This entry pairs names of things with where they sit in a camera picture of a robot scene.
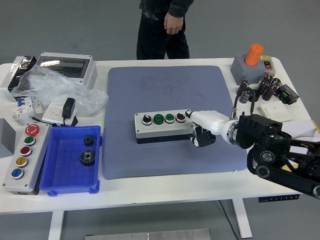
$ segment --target plastic bag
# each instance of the plastic bag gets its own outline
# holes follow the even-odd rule
[[[99,89],[88,90],[61,73],[38,65],[34,65],[21,76],[18,86],[13,88],[11,94],[14,97],[35,97],[41,102],[58,106],[63,106],[67,98],[73,98],[77,113],[84,115],[95,114],[109,99],[109,96]]]

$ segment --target blue mat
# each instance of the blue mat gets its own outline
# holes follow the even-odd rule
[[[117,67],[108,74],[102,171],[106,179],[216,173],[247,167],[247,152],[189,140],[137,144],[135,113],[190,109],[230,116],[233,103],[217,66]]]

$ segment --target gear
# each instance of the gear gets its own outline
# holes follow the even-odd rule
[[[86,135],[83,139],[84,145],[90,147],[94,144],[94,138],[91,135]]]
[[[80,155],[80,161],[85,166],[92,166],[95,164],[96,152],[90,149],[84,150]]]

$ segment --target yellow button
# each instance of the yellow button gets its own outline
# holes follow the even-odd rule
[[[15,164],[19,167],[19,168],[23,168],[28,164],[28,159],[26,159],[25,157],[19,157],[16,161]]]

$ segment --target orange knob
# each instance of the orange knob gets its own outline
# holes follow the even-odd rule
[[[264,47],[262,45],[252,44],[244,62],[249,66],[257,65],[263,51]]]

